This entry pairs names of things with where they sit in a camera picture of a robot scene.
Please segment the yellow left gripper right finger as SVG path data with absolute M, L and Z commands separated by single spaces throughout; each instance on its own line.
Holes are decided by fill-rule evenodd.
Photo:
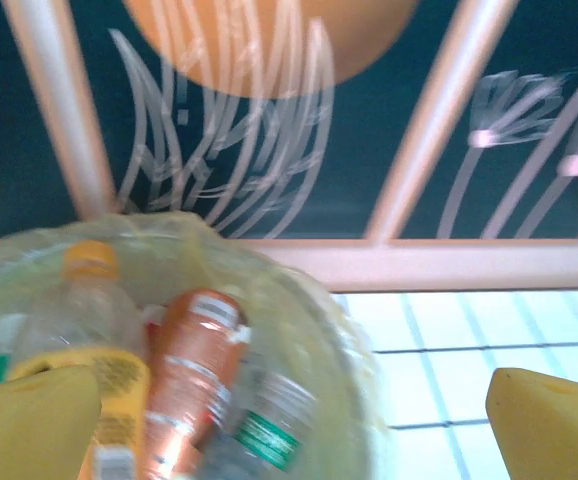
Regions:
M 486 412 L 512 479 L 578 479 L 577 382 L 498 368 Z

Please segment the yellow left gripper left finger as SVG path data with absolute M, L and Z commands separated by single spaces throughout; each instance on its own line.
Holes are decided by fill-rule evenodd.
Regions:
M 76 479 L 100 412 L 86 366 L 0 383 L 0 479 Z

